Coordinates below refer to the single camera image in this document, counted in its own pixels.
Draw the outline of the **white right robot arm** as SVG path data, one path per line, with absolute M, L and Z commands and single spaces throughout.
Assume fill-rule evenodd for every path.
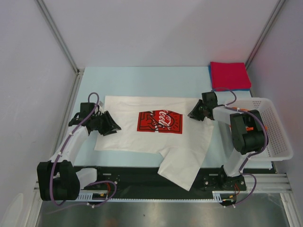
M 235 185 L 235 178 L 242 174 L 248 160 L 262 153 L 268 145 L 267 129 L 258 110 L 243 109 L 229 102 L 218 105 L 214 101 L 198 100 L 189 118 L 203 121 L 208 118 L 223 122 L 230 127 L 233 151 L 223 165 L 225 174 L 219 176 L 218 184 L 224 190 Z

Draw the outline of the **white t shirt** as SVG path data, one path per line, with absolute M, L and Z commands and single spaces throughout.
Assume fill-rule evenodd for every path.
M 96 151 L 160 153 L 158 174 L 189 191 L 205 159 L 214 125 L 188 113 L 196 98 L 106 96 L 105 109 L 121 127 L 98 136 Z

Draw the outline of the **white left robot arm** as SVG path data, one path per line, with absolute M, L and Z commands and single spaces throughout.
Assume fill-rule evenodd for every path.
M 40 196 L 43 201 L 72 201 L 86 186 L 101 188 L 105 183 L 103 175 L 95 168 L 76 170 L 74 162 L 82 144 L 90 133 L 97 131 L 102 136 L 117 133 L 121 127 L 108 111 L 100 105 L 86 102 L 80 104 L 80 111 L 68 123 L 67 134 L 53 156 L 37 166 Z

